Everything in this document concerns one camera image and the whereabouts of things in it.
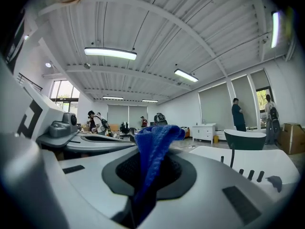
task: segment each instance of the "yellow bin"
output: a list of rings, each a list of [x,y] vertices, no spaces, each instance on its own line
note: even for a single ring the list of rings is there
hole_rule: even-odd
[[[219,136],[215,135],[214,136],[214,143],[218,143],[219,142]]]

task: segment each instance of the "wall light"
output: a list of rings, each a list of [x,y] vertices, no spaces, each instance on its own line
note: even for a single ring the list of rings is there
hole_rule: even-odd
[[[135,58],[137,57],[137,53],[135,52],[129,52],[113,48],[85,48],[84,51],[86,55],[111,56],[130,60],[135,60]]]
[[[109,96],[103,96],[105,99],[117,99],[117,100],[123,100],[124,98],[122,97],[109,97]]]
[[[273,29],[272,29],[271,48],[274,48],[277,44],[277,37],[278,37],[279,25],[280,25],[280,14],[279,14],[279,12],[273,12],[272,13],[272,22],[273,22]]]
[[[177,74],[179,76],[182,76],[182,77],[184,77],[184,78],[186,78],[186,79],[188,79],[188,80],[190,80],[192,82],[197,82],[198,81],[197,78],[195,78],[192,75],[188,74],[187,72],[184,72],[184,71],[179,70],[179,69],[175,70],[175,74]]]
[[[157,103],[157,100],[142,100],[142,102],[148,102],[148,103]]]

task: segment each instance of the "bathtub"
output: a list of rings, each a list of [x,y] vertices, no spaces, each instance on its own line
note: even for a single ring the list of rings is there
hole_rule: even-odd
[[[236,150],[262,150],[266,134],[261,132],[241,132],[236,130],[224,130],[225,138],[231,148],[234,144]]]

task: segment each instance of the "white cabinet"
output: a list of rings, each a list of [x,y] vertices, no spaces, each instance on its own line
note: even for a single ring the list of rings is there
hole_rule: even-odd
[[[208,140],[213,143],[213,137],[215,135],[216,124],[200,124],[193,126],[193,140]]]

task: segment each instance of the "white shirt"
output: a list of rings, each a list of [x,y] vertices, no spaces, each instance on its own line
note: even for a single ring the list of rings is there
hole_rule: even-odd
[[[100,125],[99,128],[97,128],[97,132],[102,132],[105,130],[105,128],[103,127],[102,125],[102,122],[101,122],[101,119],[105,119],[103,116],[98,116],[98,115],[95,115],[93,117],[93,120],[94,120],[94,123],[95,125],[97,126],[98,124]]]
[[[270,110],[271,110],[273,107],[276,108],[274,102],[270,101],[270,102],[266,103],[266,105],[265,105],[265,113],[266,113],[266,115],[267,115],[267,119],[271,119]]]

